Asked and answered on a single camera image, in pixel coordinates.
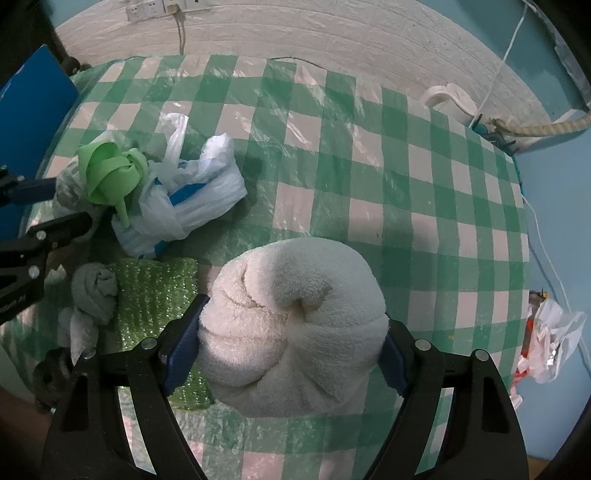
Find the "white grey cloth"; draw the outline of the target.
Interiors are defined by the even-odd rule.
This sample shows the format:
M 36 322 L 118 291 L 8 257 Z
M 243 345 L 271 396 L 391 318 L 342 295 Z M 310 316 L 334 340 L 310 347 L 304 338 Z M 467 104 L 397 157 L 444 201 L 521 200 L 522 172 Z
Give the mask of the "white grey cloth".
M 88 213 L 93 220 L 99 220 L 106 208 L 91 203 L 85 193 L 85 182 L 82 180 L 78 158 L 74 157 L 56 179 L 55 195 L 52 212 L 55 218 L 76 213 Z

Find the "white towel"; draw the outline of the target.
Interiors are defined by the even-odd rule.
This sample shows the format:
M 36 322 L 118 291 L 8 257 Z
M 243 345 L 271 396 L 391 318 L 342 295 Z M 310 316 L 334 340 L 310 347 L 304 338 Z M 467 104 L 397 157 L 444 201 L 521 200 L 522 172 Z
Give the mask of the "white towel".
M 219 270 L 209 293 L 197 367 L 217 401 L 250 418 L 345 405 L 376 367 L 388 332 L 370 265 L 334 240 L 246 251 Z

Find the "grey knotted sock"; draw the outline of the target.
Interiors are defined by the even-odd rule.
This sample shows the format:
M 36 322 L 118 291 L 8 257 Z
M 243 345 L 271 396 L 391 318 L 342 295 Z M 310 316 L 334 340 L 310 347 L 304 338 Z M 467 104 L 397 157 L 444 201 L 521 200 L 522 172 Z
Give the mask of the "grey knotted sock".
M 94 348 L 99 328 L 109 324 L 117 303 L 118 285 L 115 274 L 100 263 L 87 263 L 73 274 L 73 305 L 58 315 L 58 346 L 69 350 L 71 363 Z

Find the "blue cardboard box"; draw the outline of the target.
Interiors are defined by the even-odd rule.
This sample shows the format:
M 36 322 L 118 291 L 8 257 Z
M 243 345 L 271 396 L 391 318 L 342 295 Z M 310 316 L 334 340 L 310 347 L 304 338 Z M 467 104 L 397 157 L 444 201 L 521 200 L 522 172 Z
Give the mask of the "blue cardboard box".
M 1 164 L 37 179 L 52 140 L 78 99 L 78 90 L 45 45 L 1 89 Z M 1 207 L 1 238 L 18 236 L 28 205 Z

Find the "green knotted cloth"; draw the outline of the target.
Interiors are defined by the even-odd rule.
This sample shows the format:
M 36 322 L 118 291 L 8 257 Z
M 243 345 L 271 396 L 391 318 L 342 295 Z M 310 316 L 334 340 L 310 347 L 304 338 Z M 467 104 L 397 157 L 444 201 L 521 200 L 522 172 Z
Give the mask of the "green knotted cloth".
M 148 165 L 136 148 L 123 151 L 114 141 L 93 142 L 77 150 L 86 199 L 113 207 L 124 228 L 130 225 L 126 199 L 143 182 Z

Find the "crumpled white trash bag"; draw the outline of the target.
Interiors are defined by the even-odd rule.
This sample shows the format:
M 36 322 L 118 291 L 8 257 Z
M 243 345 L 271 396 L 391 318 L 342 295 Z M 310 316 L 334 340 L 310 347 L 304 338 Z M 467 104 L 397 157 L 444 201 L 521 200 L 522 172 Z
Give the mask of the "crumpled white trash bag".
M 548 292 L 529 292 L 524 340 L 510 388 L 515 409 L 523 403 L 517 389 L 520 381 L 530 377 L 546 384 L 557 379 L 567 360 L 582 347 L 586 321 L 586 313 L 563 309 Z

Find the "white blue plastic bag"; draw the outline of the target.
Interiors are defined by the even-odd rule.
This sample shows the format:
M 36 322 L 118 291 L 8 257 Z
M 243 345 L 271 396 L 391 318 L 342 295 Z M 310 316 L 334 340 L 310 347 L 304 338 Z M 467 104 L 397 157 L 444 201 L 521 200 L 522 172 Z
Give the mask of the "white blue plastic bag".
M 111 220 L 119 245 L 130 257 L 158 257 L 168 243 L 228 213 L 246 195 L 231 137 L 214 135 L 197 159 L 185 160 L 181 150 L 187 128 L 184 114 L 159 118 L 156 131 L 166 140 L 164 154 L 159 161 L 148 161 L 147 175 L 132 193 L 129 225 L 117 217 Z

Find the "white electric kettle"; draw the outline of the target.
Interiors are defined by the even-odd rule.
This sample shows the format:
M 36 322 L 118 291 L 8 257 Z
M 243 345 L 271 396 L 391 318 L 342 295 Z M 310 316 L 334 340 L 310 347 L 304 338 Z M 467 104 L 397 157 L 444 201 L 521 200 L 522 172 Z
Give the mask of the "white electric kettle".
M 477 106 L 472 97 L 454 83 L 430 87 L 421 96 L 419 102 L 455 119 L 464 126 L 469 126 L 477 114 Z

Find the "white wall socket strip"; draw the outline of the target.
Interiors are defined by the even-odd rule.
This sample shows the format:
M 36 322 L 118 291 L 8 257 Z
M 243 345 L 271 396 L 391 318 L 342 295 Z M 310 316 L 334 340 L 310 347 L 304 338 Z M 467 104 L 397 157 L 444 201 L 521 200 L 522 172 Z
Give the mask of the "white wall socket strip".
M 206 10 L 209 1 L 205 0 L 137 0 L 124 1 L 125 13 L 129 23 Z

